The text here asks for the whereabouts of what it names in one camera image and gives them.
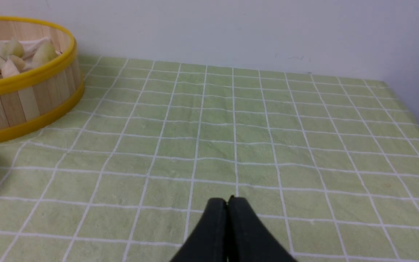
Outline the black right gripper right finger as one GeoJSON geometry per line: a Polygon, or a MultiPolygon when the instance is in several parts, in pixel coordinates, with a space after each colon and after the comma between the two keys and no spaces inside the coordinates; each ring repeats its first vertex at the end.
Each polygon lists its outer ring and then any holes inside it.
{"type": "Polygon", "coordinates": [[[229,262],[296,262],[261,222],[246,198],[227,202],[229,262]]]}

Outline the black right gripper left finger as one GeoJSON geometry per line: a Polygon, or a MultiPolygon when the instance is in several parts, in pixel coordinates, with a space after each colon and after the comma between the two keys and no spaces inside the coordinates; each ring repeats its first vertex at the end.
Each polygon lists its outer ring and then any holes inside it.
{"type": "Polygon", "coordinates": [[[201,218],[172,262],[225,262],[227,204],[224,199],[208,200],[201,218]]]}

